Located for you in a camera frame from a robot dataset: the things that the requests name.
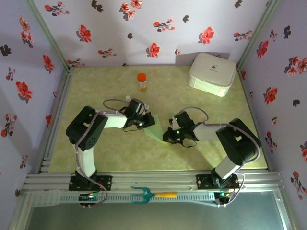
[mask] white box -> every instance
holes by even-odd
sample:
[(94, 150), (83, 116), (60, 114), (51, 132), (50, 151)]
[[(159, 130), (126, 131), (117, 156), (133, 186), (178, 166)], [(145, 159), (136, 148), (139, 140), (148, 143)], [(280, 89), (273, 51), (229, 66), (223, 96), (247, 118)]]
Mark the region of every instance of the white box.
[(194, 60), (188, 78), (189, 86), (224, 97), (236, 75), (236, 64), (206, 53)]

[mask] yellow handle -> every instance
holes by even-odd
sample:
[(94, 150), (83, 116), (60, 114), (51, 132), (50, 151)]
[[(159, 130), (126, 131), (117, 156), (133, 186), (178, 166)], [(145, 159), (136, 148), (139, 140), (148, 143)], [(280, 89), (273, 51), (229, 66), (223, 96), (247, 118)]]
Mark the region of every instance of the yellow handle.
[(160, 198), (177, 198), (177, 192), (155, 193), (154, 196)]

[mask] floral wallpaper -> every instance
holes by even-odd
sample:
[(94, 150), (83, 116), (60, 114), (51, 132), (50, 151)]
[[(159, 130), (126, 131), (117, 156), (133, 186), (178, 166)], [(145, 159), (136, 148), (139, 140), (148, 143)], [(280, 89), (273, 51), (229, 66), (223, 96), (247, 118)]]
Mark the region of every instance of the floral wallpaper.
[[(37, 166), (63, 66), (22, 2), (0, 5), (0, 229), (5, 230), (19, 189)], [(53, 7), (55, 13), (61, 8)]]
[(281, 1), (241, 68), (266, 157), (282, 174), (298, 229), (307, 226), (306, 9), (304, 0)]
[(238, 62), (268, 0), (33, 0), (67, 64), (190, 65), (199, 52)]

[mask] small bottle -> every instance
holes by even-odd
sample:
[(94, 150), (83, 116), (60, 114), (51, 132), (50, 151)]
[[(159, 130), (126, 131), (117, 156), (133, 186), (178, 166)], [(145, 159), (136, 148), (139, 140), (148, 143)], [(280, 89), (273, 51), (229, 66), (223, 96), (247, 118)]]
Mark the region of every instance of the small bottle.
[(138, 84), (139, 84), (139, 89), (140, 90), (145, 90), (147, 87), (147, 82), (146, 82), (146, 74), (144, 73), (139, 73), (138, 74)]

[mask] table surface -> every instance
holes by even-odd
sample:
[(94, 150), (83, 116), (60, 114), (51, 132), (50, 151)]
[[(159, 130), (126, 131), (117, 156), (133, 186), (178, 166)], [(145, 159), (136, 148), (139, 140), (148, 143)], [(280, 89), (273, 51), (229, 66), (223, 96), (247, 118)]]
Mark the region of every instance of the table surface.
[[(239, 76), (225, 97), (218, 97), (190, 87), (187, 84), (190, 66), (142, 66), (79, 68), (74, 71), (59, 131), (52, 155), (50, 173), (70, 173), (76, 168), (75, 153), (65, 130), (76, 115), (89, 105), (96, 110), (108, 111), (103, 100), (125, 99), (127, 95), (149, 104), (149, 111), (158, 115), (163, 131), (168, 120), (181, 109), (197, 106), (209, 114), (209, 123), (228, 123), (240, 118), (257, 135)], [(140, 91), (136, 76), (147, 75), (147, 89)], [(108, 106), (125, 106), (109, 102)], [(204, 120), (198, 110), (187, 110), (195, 123)], [(99, 172), (143, 170), (210, 170), (226, 156), (219, 141), (199, 141), (193, 148), (180, 144), (161, 143), (143, 130), (123, 132), (118, 128), (104, 129), (94, 147), (94, 161)], [(244, 168), (267, 168), (261, 157)]]

